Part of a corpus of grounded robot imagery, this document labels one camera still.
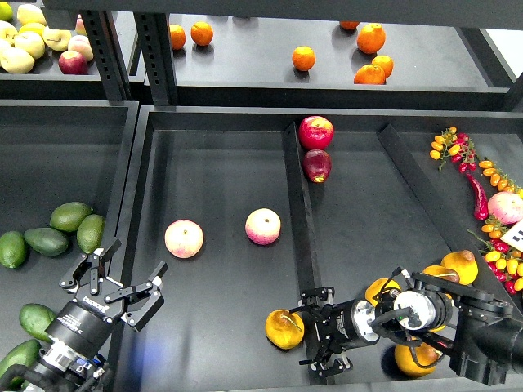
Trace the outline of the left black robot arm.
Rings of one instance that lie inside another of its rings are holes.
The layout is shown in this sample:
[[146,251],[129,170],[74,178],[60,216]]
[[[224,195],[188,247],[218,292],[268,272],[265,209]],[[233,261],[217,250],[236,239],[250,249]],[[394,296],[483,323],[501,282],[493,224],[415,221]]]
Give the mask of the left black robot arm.
[[51,344],[38,352],[31,365],[14,363],[1,376],[8,391],[20,379],[27,391],[101,391],[111,369],[99,351],[115,328],[125,323],[139,332],[164,303],[162,277],[168,269],[160,262],[143,283],[124,286],[105,273],[121,243],[92,254],[81,254],[59,285],[73,294],[47,327]]

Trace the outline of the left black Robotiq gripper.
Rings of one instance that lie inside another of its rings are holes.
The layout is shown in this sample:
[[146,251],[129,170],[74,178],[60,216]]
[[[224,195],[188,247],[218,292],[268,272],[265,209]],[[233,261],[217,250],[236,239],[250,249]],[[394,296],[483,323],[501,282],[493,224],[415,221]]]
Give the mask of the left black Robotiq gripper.
[[[105,323],[122,321],[139,332],[164,303],[162,277],[168,265],[161,261],[145,282],[134,286],[104,281],[105,264],[112,260],[120,246],[120,240],[115,238],[109,246],[98,247],[89,254],[81,253],[60,279],[59,287],[75,293],[78,304]],[[81,285],[85,273],[88,273],[88,283]]]

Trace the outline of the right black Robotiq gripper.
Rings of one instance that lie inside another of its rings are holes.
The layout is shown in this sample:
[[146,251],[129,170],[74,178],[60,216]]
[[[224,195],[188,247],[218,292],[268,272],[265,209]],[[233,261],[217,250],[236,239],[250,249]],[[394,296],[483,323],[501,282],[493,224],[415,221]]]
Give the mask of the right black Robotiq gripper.
[[318,352],[313,359],[299,361],[318,376],[336,376],[352,369],[352,362],[336,341],[337,308],[333,304],[334,287],[317,287],[301,291],[297,307],[288,312],[308,313],[315,322]]

